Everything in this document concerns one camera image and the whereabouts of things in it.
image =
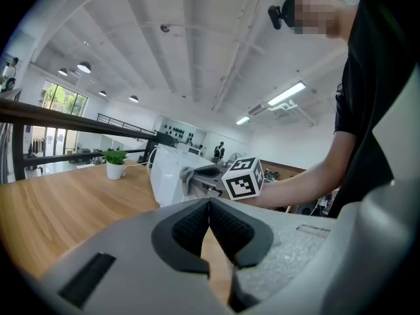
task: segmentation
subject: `forearm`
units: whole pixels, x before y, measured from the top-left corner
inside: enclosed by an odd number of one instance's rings
[[[260,196],[243,200],[243,203],[259,207],[286,207],[316,200],[341,183],[341,176],[321,162],[317,166],[286,180],[264,184]]]

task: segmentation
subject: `white appliance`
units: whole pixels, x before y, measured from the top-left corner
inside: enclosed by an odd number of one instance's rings
[[[179,173],[183,167],[195,169],[206,165],[212,165],[212,163],[199,155],[190,153],[187,149],[158,145],[150,173],[155,200],[161,207],[165,207],[199,198],[197,193],[184,196]]]

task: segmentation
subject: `white cube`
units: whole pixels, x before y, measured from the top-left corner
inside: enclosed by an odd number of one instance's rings
[[[257,157],[238,158],[222,176],[232,201],[259,196],[264,184],[264,173]]]

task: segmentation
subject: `wooden tabletop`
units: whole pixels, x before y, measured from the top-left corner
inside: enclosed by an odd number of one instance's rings
[[[1,185],[0,238],[15,264],[38,278],[105,226],[154,209],[144,166],[128,167],[119,180],[107,178],[105,165],[76,169]],[[210,264],[211,289],[226,303],[230,269],[211,231],[201,257]]]

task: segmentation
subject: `green leaf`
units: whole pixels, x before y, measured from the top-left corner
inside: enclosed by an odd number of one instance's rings
[[[127,152],[123,150],[108,150],[106,152],[102,152],[102,154],[106,158],[106,162],[109,162],[113,165],[123,165],[123,160],[127,156]]]

